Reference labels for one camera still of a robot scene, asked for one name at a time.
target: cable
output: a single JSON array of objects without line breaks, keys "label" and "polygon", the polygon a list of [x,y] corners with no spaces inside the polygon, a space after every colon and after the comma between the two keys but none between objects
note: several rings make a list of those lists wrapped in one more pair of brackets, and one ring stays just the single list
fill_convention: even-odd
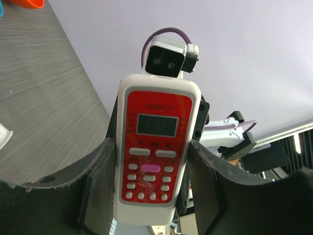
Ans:
[{"label": "cable", "polygon": [[[249,126],[246,130],[246,132],[249,132],[255,125],[257,124],[256,120],[251,120],[251,121],[244,121],[242,123],[239,123],[238,126],[246,126],[246,125],[251,125]],[[225,129],[234,129],[236,128],[235,125],[227,125],[227,126],[205,126],[204,130],[225,130]]]},{"label": "cable", "polygon": [[184,39],[184,41],[186,42],[186,44],[192,44],[190,38],[187,36],[187,34],[185,34],[183,31],[181,31],[179,28],[163,28],[158,30],[157,32],[154,32],[145,42],[145,44],[143,45],[142,51],[141,51],[141,67],[143,67],[144,61],[145,61],[145,55],[146,55],[146,51],[148,48],[149,43],[152,41],[152,39],[159,34],[162,33],[176,33],[179,36],[182,37],[182,39]]}]

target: remote control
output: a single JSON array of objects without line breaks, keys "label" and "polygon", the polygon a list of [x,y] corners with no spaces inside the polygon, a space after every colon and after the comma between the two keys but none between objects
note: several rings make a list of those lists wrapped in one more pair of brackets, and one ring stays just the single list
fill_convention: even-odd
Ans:
[{"label": "remote control", "polygon": [[132,74],[118,88],[114,218],[173,219],[201,92],[191,81]]}]

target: remote display screen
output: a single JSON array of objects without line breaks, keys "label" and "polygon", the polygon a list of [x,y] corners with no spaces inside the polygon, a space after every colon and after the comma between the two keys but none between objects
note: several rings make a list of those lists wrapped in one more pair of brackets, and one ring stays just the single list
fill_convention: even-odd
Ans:
[{"label": "remote display screen", "polygon": [[175,137],[178,117],[138,115],[137,133],[154,136]]}]

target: black camera housing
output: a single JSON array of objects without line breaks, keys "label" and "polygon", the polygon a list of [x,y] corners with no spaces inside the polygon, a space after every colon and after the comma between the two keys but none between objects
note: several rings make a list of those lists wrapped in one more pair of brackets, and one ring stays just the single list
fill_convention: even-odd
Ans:
[{"label": "black camera housing", "polygon": [[184,54],[158,47],[150,47],[146,72],[158,76],[178,77],[185,61]]}]

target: orange bowl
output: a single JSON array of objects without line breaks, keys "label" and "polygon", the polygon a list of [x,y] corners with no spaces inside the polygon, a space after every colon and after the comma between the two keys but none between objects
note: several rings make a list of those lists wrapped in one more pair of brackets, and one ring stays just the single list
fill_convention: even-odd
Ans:
[{"label": "orange bowl", "polygon": [[45,0],[7,0],[14,3],[17,6],[21,6],[28,9],[39,9],[45,5]]}]

